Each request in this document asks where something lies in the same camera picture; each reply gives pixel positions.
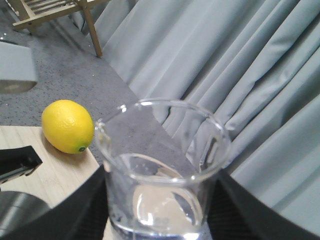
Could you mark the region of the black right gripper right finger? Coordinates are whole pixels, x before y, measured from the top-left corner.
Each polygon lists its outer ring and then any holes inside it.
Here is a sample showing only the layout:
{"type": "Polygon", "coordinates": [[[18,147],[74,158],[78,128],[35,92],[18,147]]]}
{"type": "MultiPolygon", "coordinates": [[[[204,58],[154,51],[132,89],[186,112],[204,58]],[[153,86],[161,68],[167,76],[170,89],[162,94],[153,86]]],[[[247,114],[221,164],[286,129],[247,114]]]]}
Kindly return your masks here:
{"type": "Polygon", "coordinates": [[[214,240],[318,240],[267,207],[225,171],[215,177],[207,215],[214,240]]]}

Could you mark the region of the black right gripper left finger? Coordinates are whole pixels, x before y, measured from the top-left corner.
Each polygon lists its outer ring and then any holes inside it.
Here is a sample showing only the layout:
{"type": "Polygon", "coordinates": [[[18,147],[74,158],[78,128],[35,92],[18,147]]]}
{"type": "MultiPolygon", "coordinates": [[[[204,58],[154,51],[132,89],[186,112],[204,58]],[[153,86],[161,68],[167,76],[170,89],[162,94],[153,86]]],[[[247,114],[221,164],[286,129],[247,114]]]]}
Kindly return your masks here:
{"type": "Polygon", "coordinates": [[[109,216],[105,170],[100,166],[75,192],[2,240],[102,240],[109,216]]]}

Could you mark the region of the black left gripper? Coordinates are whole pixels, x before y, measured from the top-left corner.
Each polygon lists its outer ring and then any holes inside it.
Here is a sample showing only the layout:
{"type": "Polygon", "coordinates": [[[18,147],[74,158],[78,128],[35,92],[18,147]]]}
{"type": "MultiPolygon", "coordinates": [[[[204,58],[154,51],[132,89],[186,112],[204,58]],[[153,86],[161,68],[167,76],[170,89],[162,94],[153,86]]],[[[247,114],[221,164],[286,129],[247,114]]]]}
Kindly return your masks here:
{"type": "MultiPolygon", "coordinates": [[[[31,146],[0,150],[0,184],[31,175],[43,161],[31,146]]],[[[0,193],[0,230],[11,232],[50,210],[42,199],[25,192],[0,193]]]]}

